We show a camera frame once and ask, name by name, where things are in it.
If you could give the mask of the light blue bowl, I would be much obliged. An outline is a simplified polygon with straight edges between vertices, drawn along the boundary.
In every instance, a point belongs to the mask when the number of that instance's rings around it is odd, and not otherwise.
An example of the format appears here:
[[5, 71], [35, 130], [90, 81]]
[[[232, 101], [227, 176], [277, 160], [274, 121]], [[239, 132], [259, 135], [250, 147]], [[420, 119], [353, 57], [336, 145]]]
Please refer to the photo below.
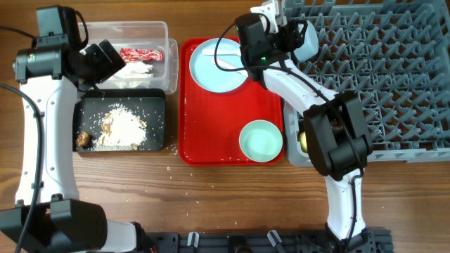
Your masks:
[[300, 22], [297, 26], [298, 32], [302, 35], [303, 44], [293, 53], [298, 61], [304, 62], [318, 53], [319, 39], [314, 25], [310, 21]]

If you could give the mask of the red snack wrapper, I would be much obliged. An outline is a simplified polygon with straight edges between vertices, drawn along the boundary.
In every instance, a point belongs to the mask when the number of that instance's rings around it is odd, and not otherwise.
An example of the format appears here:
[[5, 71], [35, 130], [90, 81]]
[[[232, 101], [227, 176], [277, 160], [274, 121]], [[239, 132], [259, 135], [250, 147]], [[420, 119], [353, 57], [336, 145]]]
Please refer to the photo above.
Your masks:
[[120, 56], [126, 63], [135, 61], [161, 61], [164, 59], [164, 53], [157, 49], [136, 49], [121, 48]]

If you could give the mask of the rice and food leftovers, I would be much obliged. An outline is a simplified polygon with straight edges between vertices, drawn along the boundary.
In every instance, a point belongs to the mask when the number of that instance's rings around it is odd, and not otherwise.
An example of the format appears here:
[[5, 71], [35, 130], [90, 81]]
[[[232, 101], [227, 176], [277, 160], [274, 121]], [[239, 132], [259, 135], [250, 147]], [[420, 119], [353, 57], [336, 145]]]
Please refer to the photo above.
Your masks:
[[83, 150], [137, 151], [147, 140], [147, 124], [121, 103], [108, 106], [106, 112], [95, 112], [81, 123], [75, 145]]

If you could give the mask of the yellow plastic cup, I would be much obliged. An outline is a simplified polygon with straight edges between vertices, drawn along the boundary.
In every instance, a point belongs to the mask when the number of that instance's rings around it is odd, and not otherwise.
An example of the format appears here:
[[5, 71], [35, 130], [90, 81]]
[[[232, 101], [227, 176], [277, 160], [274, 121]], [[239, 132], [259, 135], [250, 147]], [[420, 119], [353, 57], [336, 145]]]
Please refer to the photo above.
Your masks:
[[301, 150], [304, 153], [308, 153], [308, 150], [307, 150], [307, 138], [306, 138], [306, 133], [305, 132], [302, 132], [299, 135], [299, 142], [300, 142]]

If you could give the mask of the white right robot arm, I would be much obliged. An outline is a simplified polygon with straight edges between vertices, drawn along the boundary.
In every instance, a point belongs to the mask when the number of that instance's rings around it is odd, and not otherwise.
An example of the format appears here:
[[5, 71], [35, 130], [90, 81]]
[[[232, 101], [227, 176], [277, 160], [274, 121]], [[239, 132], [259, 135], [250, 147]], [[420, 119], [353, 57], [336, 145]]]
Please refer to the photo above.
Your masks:
[[326, 232], [334, 252], [362, 246], [368, 237], [361, 211], [361, 183], [373, 142], [359, 97], [338, 93], [301, 72], [289, 53], [311, 57], [317, 45], [314, 26], [291, 20], [271, 28], [263, 13], [246, 13], [232, 23], [238, 33], [241, 70], [264, 89], [280, 96], [303, 118], [307, 152], [326, 180]]

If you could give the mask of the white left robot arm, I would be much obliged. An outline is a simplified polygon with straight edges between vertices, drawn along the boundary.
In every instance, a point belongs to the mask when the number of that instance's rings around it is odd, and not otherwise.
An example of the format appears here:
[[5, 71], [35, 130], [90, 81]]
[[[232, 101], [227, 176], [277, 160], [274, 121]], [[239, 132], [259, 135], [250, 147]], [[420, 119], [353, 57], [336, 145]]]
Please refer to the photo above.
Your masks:
[[125, 63], [109, 41], [89, 43], [73, 8], [37, 10], [39, 36], [18, 51], [15, 89], [24, 106], [24, 155], [15, 206], [1, 212], [1, 231], [26, 252], [143, 252], [139, 224], [107, 219], [81, 201], [73, 169], [73, 115], [80, 93]]

